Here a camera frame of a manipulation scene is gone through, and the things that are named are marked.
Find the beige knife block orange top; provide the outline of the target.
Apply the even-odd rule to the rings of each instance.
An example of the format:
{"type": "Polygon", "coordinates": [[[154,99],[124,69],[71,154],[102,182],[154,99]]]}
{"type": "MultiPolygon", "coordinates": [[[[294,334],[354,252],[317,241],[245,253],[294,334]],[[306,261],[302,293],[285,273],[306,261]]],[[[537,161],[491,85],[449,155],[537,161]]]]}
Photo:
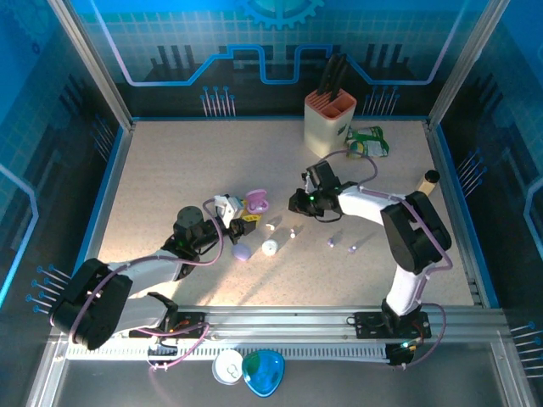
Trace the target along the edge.
{"type": "Polygon", "coordinates": [[[357,105],[343,89],[334,100],[330,97],[330,92],[318,95],[317,90],[305,97],[304,142],[320,158],[344,146],[357,105]]]}

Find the green white snack bag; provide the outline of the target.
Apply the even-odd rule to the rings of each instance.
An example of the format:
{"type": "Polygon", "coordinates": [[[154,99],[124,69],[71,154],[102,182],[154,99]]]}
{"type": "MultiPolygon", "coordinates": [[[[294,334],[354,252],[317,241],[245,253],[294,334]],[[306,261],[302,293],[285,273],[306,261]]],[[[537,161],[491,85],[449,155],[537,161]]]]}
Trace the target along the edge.
{"type": "Polygon", "coordinates": [[[389,155],[389,145],[384,139],[383,130],[380,126],[350,127],[344,144],[348,150],[346,155],[350,158],[360,158],[357,153],[371,158],[387,157],[389,155]]]}

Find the beige bottle black cap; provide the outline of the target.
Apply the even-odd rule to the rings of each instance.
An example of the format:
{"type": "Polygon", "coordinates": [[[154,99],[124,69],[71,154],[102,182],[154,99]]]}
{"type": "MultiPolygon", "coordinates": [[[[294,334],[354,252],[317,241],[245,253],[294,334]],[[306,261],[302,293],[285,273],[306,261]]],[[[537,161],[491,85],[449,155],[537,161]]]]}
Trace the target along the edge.
{"type": "Polygon", "coordinates": [[[440,173],[437,170],[428,170],[424,173],[421,181],[417,186],[419,192],[429,196],[436,188],[440,180],[440,173]]]}

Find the white round lid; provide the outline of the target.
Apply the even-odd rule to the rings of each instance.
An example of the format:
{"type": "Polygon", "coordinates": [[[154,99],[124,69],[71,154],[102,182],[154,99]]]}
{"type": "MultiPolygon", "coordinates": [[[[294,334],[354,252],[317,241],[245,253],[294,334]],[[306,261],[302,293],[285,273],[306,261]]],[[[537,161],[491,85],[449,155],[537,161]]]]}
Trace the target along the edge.
{"type": "Polygon", "coordinates": [[[234,385],[243,377],[243,356],[235,349],[221,351],[212,364],[213,377],[223,385],[234,385]]]}

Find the blue green triangular dish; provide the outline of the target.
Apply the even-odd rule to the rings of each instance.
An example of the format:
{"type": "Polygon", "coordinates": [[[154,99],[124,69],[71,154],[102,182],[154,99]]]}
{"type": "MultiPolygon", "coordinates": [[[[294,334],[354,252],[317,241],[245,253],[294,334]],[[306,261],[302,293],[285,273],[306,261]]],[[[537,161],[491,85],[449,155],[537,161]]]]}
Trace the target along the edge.
{"type": "Polygon", "coordinates": [[[268,398],[283,380],[285,360],[277,351],[256,350],[244,357],[242,372],[249,390],[260,398],[268,398]]]}

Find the black control box with lights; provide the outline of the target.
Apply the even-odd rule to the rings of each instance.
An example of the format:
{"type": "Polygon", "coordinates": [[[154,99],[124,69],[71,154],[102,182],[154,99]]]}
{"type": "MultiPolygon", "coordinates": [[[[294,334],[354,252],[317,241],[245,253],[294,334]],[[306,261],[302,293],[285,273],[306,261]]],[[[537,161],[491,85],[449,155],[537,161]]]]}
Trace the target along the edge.
{"type": "Polygon", "coordinates": [[[418,348],[423,345],[421,341],[411,340],[402,343],[388,343],[385,345],[385,356],[390,366],[403,366],[410,364],[418,348]]]}

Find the black handled knife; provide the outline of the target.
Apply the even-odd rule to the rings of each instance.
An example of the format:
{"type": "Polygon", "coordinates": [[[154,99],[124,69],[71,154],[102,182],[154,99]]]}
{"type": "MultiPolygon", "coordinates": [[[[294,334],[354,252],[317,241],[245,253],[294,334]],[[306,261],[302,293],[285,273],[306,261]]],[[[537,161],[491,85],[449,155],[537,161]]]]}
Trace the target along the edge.
{"type": "Polygon", "coordinates": [[[339,94],[345,72],[347,70],[347,56],[342,53],[338,54],[334,60],[332,73],[330,75],[330,95],[329,102],[332,102],[339,94]]]}
{"type": "Polygon", "coordinates": [[[330,56],[316,90],[317,96],[321,96],[323,93],[327,92],[328,84],[331,81],[332,73],[338,63],[338,59],[339,57],[337,54],[332,54],[330,56]]]}

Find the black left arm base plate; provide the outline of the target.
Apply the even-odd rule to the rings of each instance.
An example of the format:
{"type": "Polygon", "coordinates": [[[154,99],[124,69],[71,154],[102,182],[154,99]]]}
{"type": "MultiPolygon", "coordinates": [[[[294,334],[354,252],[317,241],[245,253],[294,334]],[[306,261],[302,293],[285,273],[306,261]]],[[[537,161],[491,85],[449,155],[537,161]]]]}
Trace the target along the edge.
{"type": "Polygon", "coordinates": [[[156,328],[142,328],[129,331],[129,338],[197,339],[204,331],[206,313],[176,312],[167,316],[156,328]]]}

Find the aluminium mounting rail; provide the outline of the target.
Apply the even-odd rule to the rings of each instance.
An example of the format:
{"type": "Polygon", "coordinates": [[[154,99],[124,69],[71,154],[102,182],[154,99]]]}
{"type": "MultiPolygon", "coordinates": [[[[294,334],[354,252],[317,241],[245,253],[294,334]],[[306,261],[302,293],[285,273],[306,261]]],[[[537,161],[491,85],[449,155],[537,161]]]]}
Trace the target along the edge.
{"type": "MultiPolygon", "coordinates": [[[[288,337],[323,337],[330,340],[358,339],[353,314],[380,312],[379,307],[203,307],[178,306],[178,312],[204,312],[213,334],[234,339],[285,340],[288,337]]],[[[510,337],[507,318],[500,309],[475,306],[439,307],[425,304],[432,337],[443,334],[449,342],[490,342],[510,337]]],[[[368,341],[400,339],[359,339],[368,341]]]]}

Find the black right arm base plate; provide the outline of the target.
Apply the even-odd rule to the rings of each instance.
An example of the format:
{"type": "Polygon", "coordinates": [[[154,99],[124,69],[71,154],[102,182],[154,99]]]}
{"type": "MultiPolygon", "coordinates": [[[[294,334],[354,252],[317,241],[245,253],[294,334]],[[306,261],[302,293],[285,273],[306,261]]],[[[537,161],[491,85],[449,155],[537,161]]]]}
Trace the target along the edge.
{"type": "Polygon", "coordinates": [[[358,339],[415,339],[431,338],[432,331],[428,314],[421,312],[414,321],[391,333],[382,320],[380,312],[357,312],[353,314],[355,334],[358,339]]]}

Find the aluminium frame post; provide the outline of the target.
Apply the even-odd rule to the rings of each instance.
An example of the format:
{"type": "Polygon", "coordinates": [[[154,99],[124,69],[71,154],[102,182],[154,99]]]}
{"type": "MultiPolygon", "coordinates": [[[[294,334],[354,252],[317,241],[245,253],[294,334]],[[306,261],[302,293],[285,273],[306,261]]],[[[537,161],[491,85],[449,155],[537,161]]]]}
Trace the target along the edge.
{"type": "Polygon", "coordinates": [[[129,131],[133,124],[132,115],[74,8],[65,0],[47,2],[115,118],[124,130],[129,131]]]}
{"type": "Polygon", "coordinates": [[[430,132],[435,131],[445,117],[510,2],[511,0],[489,0],[487,2],[429,113],[428,130],[430,132]]]}

